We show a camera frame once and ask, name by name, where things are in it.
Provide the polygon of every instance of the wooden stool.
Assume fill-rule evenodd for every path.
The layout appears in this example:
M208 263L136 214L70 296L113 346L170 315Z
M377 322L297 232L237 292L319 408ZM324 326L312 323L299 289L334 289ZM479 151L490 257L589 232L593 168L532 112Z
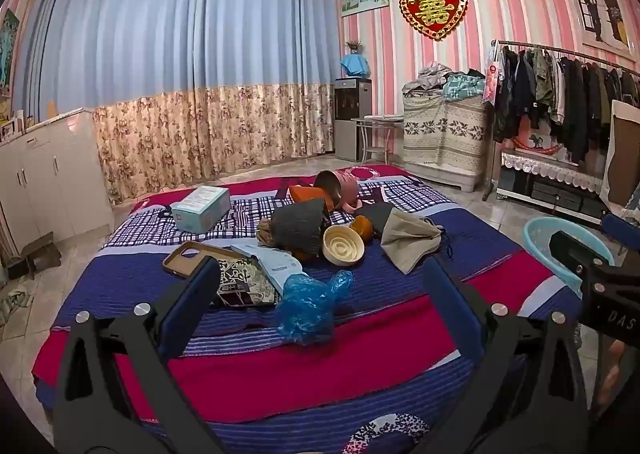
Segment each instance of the wooden stool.
M22 249L20 257L14 257L7 265L9 279L17 279L22 275L29 275L32 279L36 275L34 259L42 258L43 265L38 271L50 267L59 267L61 263L60 251L53 242L53 232L45 234L43 237L32 241Z

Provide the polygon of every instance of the metal screw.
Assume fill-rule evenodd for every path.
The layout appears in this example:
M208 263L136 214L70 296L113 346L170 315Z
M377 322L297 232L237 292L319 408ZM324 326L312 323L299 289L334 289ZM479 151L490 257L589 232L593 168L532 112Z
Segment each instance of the metal screw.
M491 312L498 317L504 317L508 314L509 308L507 308L503 303L494 303L491 305Z
M149 303L140 303L136 304L136 307L133 309L133 313L136 315L146 315L151 311L151 305Z
M89 320L89 312L87 310L82 310L78 312L76 315L76 322L78 324L82 324L83 322L87 322Z
M566 317L564 316L564 313L555 311L551 314L551 320L556 324L564 324L564 322L566 321Z

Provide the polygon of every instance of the blue curtain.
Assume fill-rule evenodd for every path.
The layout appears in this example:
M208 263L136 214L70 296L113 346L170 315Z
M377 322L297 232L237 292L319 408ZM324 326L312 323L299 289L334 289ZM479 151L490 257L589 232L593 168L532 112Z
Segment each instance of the blue curtain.
M339 76L335 0L35 0L14 107L57 113L197 88Z

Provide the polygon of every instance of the red and blue bedspread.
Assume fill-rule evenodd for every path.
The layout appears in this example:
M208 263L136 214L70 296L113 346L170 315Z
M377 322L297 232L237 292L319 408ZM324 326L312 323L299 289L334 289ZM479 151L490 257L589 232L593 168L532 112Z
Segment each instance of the red and blue bedspread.
M362 199L382 193L398 208L443 225L453 255L438 253L441 263L489 303L540 318L556 309L577 314L578 298L542 264L419 179L388 165L352 172L360 179ZM180 232L172 219L158 217L164 205L191 190L136 205L82 273L38 354L33 374L42 404L53 406L58 365L79 311L117 317L153 301L180 281L162 269L180 243L255 243L258 221L292 203L287 186L312 181L279 177L228 185L231 211L204 235ZM331 218L340 224L352 216L336 211ZM321 280L337 270L322 258L305 265ZM285 344L274 328L274 309L222 309L207 313L182 357L169 362L185 395L230 453L401 453L459 394L472 365L454 351L425 294L421 268L402 275L374 240L352 271L353 288L338 308L335 336L327 344ZM128 358L116 361L139 417L162 434Z

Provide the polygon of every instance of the blue plastic basket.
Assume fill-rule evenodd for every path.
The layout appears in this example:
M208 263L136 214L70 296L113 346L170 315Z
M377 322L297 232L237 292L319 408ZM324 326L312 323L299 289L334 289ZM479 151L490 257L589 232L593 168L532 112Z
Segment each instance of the blue plastic basket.
M554 259L549 250L551 236L559 230L566 232L582 244L588 246L591 250L605 257L610 265L615 264L613 254L611 254L607 246L594 234L584 227L565 219L554 218L552 216L540 216L530 219L527 224L524 225L524 248L527 252L554 272L554 274L562 279L575 293L581 295L580 284L582 280L580 277Z

